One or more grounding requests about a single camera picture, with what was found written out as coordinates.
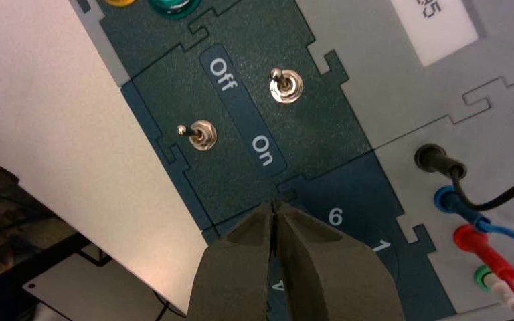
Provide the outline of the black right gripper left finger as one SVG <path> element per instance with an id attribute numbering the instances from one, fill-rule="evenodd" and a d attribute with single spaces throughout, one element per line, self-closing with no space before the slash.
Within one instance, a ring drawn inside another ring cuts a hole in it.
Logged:
<path id="1" fill-rule="evenodd" d="M 265 320 L 274 212 L 257 206 L 203 253 L 188 320 Z"/>

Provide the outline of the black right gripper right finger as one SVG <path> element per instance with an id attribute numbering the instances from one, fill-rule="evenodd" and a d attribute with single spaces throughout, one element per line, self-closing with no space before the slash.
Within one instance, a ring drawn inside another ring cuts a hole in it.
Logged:
<path id="1" fill-rule="evenodd" d="M 292 320 L 404 320 L 393 277 L 366 244 L 285 202 L 276 256 Z"/>

